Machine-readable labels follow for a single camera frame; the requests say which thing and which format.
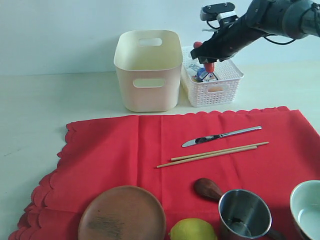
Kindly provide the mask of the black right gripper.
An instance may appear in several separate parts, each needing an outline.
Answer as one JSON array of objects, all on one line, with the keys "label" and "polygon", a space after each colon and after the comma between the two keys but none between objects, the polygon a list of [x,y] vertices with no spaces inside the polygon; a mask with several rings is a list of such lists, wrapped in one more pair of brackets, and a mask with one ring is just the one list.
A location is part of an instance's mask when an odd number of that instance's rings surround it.
[{"label": "black right gripper", "polygon": [[198,59],[200,64],[222,62],[262,36],[263,32],[249,27],[242,16],[232,24],[224,26],[201,47],[191,50],[190,56],[193,60]]}]

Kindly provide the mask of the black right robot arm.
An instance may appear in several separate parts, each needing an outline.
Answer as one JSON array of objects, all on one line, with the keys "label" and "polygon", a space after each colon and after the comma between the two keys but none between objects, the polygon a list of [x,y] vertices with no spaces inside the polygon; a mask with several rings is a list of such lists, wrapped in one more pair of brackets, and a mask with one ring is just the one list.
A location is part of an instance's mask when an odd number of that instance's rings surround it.
[{"label": "black right robot arm", "polygon": [[320,35],[320,5],[311,0],[253,0],[241,17],[235,5],[222,2],[201,8],[200,19],[217,21],[213,35],[190,52],[201,64],[232,58],[259,38],[283,36],[291,41]]}]

